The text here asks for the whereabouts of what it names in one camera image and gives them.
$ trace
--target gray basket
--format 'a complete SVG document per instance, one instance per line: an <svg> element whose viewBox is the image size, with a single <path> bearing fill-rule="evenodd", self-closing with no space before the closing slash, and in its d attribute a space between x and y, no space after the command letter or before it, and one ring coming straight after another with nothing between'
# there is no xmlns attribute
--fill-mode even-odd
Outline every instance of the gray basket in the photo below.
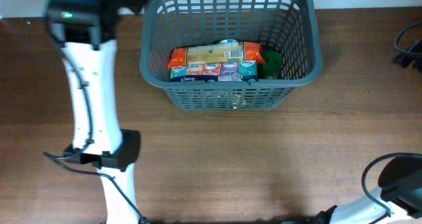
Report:
<svg viewBox="0 0 422 224"><path fill-rule="evenodd" d="M171 50L236 39L283 57L280 80L169 82ZM186 110L269 109L314 81L322 55L313 0L150 0L142 31L140 71Z"/></svg>

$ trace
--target black cable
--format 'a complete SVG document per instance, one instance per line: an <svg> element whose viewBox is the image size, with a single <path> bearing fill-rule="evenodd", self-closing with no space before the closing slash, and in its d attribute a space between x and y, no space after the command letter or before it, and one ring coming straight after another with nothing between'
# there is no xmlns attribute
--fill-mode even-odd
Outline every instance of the black cable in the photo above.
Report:
<svg viewBox="0 0 422 224"><path fill-rule="evenodd" d="M366 168L365 168L365 170L363 171L363 174L362 174L362 188L363 188L363 191L364 191L364 193L366 194L366 196L370 199L370 200L372 200L374 203L376 203L376 204L378 204L378 205L380 205L381 207L383 207L384 209L385 209L385 211L386 211L386 213L382 216L382 217L380 217L380 218L378 218L376 221L378 222L378 221L380 221L380 220L382 220L382 219L384 219L384 218L386 218L386 217L391 217L391 209L387 206L387 205L385 205L385 204L383 204L382 202L380 202L380 201L378 201L376 198L374 198L374 196L372 196L370 193L369 193L369 191L368 191L368 188L367 188L367 185L366 185L366 178L367 178L367 175L368 175L368 172L369 172L369 170L374 166L374 165L376 165L378 162L380 162L380 161L383 161L383 160L385 160L385 159L390 159L390 158L395 158L395 157L409 157L409 158L418 158L418 159L422 159L422 154L413 154L413 153L405 153L405 152L399 152L399 153L393 153L393 154L387 154L387 155L383 155L383 156L381 156L381 157L378 157L378 158L376 158L375 160L373 160Z"/></svg>
<svg viewBox="0 0 422 224"><path fill-rule="evenodd" d="M415 52L405 51L405 50L400 49L400 48L398 47L398 42L400 41L400 39L402 38L402 36L403 36L403 35L404 35L407 31L409 31L410 29L415 28L415 27L417 27L417 26L422 26L422 22L417 22L417 23L415 23L415 24L412 24L412 25L410 25L410 26L406 27L404 30L402 30L402 31L400 32L400 34L398 34L398 36L397 36L397 38L396 38L396 41L394 41L394 49L396 49L397 51L399 51L400 53L403 53L403 54L405 54L405 55L411 55L411 56L422 56L422 53L415 53Z"/></svg>
<svg viewBox="0 0 422 224"><path fill-rule="evenodd" d="M94 141L92 139L92 135L93 135L93 131L94 131L94 125L93 125L93 122L92 122L92 112L91 112L91 105L90 105L89 96L88 96L88 90L86 89L86 87L87 87L88 84L83 80L83 77L80 74L80 72L77 69L77 67L75 66L75 64L67 57L67 55L60 48L60 46L59 46L59 40L49 30L48 18L47 17L44 18L44 28L45 28L45 30L47 32L47 35L53 40L53 45L58 50L60 56L62 56L62 58L64 58L64 60L66 60L69 63L69 65L72 68L73 73L76 74L76 78L77 78L78 84L79 84L79 89L82 90L82 93L84 95L84 101L85 101L85 105L86 105L86 113L88 115L88 138L86 139L85 145L83 145L82 149L80 149L75 154L72 154L72 155L69 155L69 156L66 156L66 157L51 155L51 154L49 154L47 152L44 152L43 154L46 157L48 157L50 160L52 160L52 162L54 162L56 165L58 165L58 166L60 166L60 167L62 167L64 169L66 169L66 170L68 170L70 172L78 173L78 174L83 174L83 175L94 175L94 176L105 177L105 178L109 179L111 181L111 183L113 183L113 185L117 189L117 191L120 193L120 195L122 195L122 197L130 205L130 207L132 207L133 210L139 215L140 223L141 224L149 224L149 221L147 220L147 218L144 217L140 213L140 211L138 210L138 208L129 200L129 198L126 196L126 194L120 189L119 185L114 181L114 177L111 177L110 175L103 174L103 173L97 173L97 172L91 172L91 171L80 171L80 170L77 170L77 169L70 168L70 167L68 167L65 164L63 164L63 163L60 162L60 160L70 159L72 157L76 157L76 156L82 154L84 152L84 150L86 150L88 148L89 145L91 145L92 143L94 143Z"/></svg>

